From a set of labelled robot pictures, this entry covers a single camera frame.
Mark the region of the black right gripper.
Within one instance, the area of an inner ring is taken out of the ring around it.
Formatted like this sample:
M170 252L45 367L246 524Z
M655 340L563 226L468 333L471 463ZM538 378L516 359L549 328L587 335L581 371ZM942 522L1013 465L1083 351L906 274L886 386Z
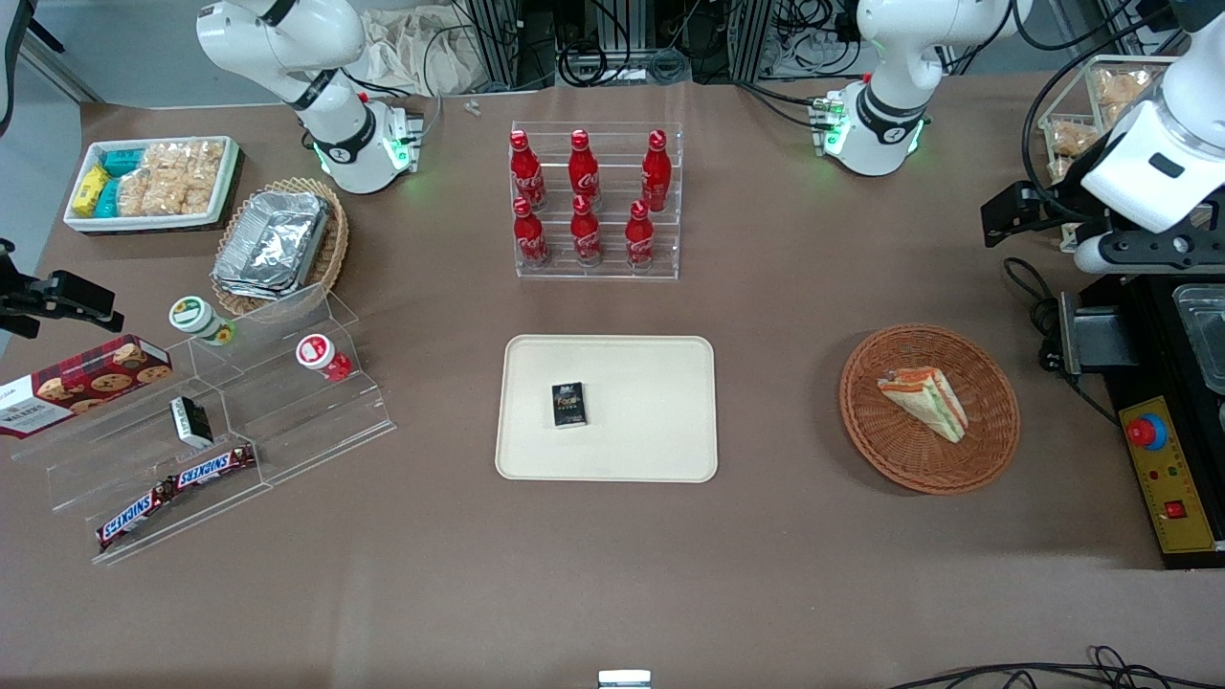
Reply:
M53 320L91 322L108 332L125 327L123 313L115 309L118 295L92 280L64 270L45 280L18 272L4 272L1 278L1 329L22 340L36 340L39 315Z

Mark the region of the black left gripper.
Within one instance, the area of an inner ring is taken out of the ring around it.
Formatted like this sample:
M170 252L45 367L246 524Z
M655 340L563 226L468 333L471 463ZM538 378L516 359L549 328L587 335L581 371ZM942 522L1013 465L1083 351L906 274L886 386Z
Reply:
M1014 181L980 208L984 244L1000 245L1011 235L1087 224L1088 230L1116 230L1114 212L1080 184L1039 188Z

